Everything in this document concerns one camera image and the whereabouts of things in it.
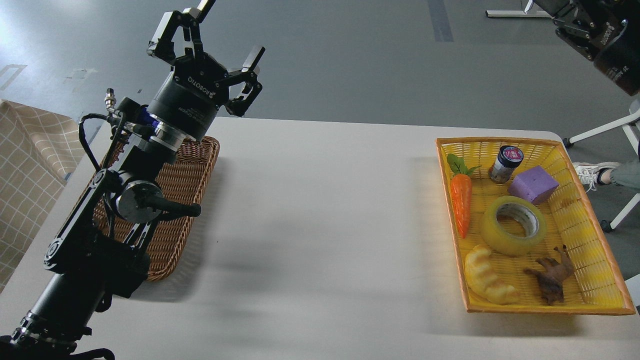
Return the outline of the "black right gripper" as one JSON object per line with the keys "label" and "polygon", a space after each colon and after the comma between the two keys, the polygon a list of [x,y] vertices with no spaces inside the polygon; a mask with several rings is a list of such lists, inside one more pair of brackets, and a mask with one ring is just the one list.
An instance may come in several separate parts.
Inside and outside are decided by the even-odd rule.
{"label": "black right gripper", "polygon": [[629,96],[639,93],[637,0],[535,0],[562,39]]}

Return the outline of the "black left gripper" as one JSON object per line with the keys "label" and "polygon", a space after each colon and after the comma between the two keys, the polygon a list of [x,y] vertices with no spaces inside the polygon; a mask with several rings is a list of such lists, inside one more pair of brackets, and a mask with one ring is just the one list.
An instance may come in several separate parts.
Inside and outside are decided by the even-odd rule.
{"label": "black left gripper", "polygon": [[[204,52],[200,25],[214,4],[214,0],[201,0],[195,7],[164,13],[146,50],[150,57],[173,66],[147,111],[195,141],[201,141],[222,105],[231,116],[243,117],[263,89],[258,63],[265,47],[253,47],[241,69],[230,73]],[[180,57],[174,43],[179,29],[183,39],[191,43]],[[229,89],[235,85],[242,85],[242,89],[229,98]]]}

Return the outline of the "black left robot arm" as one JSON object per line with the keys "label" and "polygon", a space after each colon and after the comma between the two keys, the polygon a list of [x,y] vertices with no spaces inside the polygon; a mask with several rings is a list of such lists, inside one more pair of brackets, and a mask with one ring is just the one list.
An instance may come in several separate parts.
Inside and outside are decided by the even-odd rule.
{"label": "black left robot arm", "polygon": [[110,124],[103,162],[80,121],[78,136],[94,175],[43,258],[53,277],[16,330],[1,337],[3,360],[113,360],[106,348],[75,353],[92,333],[89,319],[147,279],[147,248],[159,223],[201,214],[198,203],[165,198],[156,178],[175,162],[183,141],[203,139],[221,107],[242,117],[263,88],[256,66],[265,48],[255,47],[235,71],[204,50],[200,25],[214,4],[202,0],[163,14],[147,54],[169,64],[170,73],[149,105],[117,102],[109,88],[107,114],[83,116]]}

